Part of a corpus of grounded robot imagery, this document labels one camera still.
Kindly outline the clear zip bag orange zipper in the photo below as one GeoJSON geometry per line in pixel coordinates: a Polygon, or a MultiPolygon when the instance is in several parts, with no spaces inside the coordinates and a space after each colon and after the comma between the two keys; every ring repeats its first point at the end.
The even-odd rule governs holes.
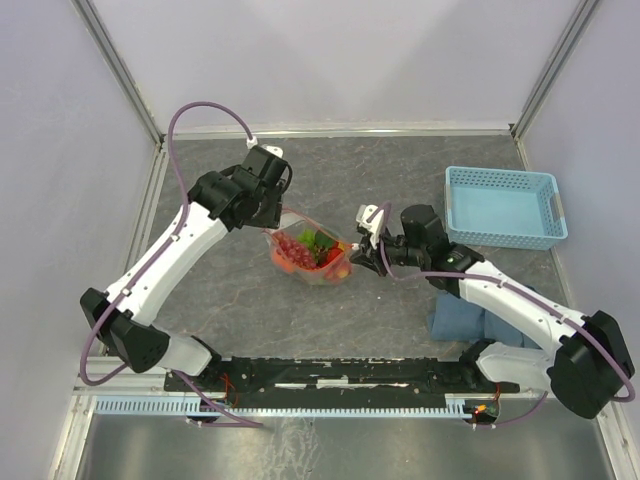
{"type": "Polygon", "coordinates": [[[314,286],[339,285],[353,273],[353,245],[312,218],[284,209],[275,229],[264,229],[272,263],[314,286]]]}

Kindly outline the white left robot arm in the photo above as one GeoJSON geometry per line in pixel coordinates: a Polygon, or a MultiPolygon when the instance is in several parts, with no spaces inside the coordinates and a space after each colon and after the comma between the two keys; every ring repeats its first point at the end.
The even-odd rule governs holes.
{"type": "Polygon", "coordinates": [[[80,304],[103,343],[136,373],[177,370],[198,389],[221,378],[220,357],[193,336],[155,326],[159,310],[193,265],[229,232],[244,226],[276,228],[291,165],[275,146],[254,146],[240,165],[202,175],[169,227],[106,290],[89,288],[80,304]]]}

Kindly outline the orange peach fruit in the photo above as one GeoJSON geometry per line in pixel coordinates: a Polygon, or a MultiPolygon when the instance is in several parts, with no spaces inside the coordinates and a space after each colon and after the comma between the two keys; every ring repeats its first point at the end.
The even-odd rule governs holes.
{"type": "Polygon", "coordinates": [[[282,271],[287,274],[295,272],[295,264],[284,256],[277,248],[272,249],[270,255],[272,262],[282,271]]]}

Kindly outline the green grape bunch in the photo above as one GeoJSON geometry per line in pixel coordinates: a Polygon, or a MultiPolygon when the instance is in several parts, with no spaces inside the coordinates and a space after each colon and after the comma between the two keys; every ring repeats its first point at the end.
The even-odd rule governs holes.
{"type": "Polygon", "coordinates": [[[328,250],[336,244],[336,241],[322,230],[305,229],[297,240],[309,250],[328,250]]]}

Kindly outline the red cherry bunch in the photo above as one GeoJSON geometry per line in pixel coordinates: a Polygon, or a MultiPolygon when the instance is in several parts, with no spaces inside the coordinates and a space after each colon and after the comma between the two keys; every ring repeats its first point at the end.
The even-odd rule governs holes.
{"type": "Polygon", "coordinates": [[[319,252],[318,266],[324,268],[330,265],[336,258],[340,257],[344,253],[344,245],[336,244],[330,248],[323,249],[319,252]]]}

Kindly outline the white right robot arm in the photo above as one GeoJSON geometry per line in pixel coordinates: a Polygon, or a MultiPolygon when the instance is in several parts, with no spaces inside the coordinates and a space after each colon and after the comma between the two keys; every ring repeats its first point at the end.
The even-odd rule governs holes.
{"type": "Polygon", "coordinates": [[[611,402],[635,400],[635,367],[611,315],[565,307],[510,278],[478,252],[450,241],[430,205],[406,208],[397,236],[387,229],[389,214],[389,204],[360,206],[356,225],[362,238],[352,263],[380,276],[391,275],[395,266],[411,267],[414,278],[495,314],[536,345],[478,342],[475,356],[458,368],[463,386],[481,391],[507,382],[540,390],[586,419],[611,402]]]}

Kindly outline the purple grape bunch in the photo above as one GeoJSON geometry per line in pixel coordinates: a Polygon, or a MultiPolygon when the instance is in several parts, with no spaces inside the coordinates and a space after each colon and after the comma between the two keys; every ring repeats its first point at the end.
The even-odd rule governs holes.
{"type": "Polygon", "coordinates": [[[281,251],[296,266],[312,270],[317,267],[311,250],[301,244],[296,238],[284,232],[274,234],[274,239],[281,251]]]}

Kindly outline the blue cloth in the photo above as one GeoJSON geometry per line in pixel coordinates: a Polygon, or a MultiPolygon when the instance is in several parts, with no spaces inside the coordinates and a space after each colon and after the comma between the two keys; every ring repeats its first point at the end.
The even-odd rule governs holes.
{"type": "Polygon", "coordinates": [[[432,339],[474,343],[494,340],[518,348],[539,349],[524,333],[494,313],[449,293],[437,296],[435,311],[427,317],[432,339]]]}

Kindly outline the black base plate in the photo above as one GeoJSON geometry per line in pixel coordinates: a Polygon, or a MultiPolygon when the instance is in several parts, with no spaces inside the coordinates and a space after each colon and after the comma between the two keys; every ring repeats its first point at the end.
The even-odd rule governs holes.
{"type": "Polygon", "coordinates": [[[448,394],[513,394],[514,383],[488,380],[469,362],[435,358],[276,359],[233,357],[193,383],[231,395],[240,408],[347,409],[443,407],[448,394]]]}

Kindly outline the light blue plastic basket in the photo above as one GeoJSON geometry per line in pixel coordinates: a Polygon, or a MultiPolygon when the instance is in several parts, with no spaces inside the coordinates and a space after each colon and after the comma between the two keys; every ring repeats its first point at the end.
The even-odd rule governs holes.
{"type": "Polygon", "coordinates": [[[450,166],[446,230],[465,245],[546,251],[568,237],[556,179],[548,173],[450,166]]]}

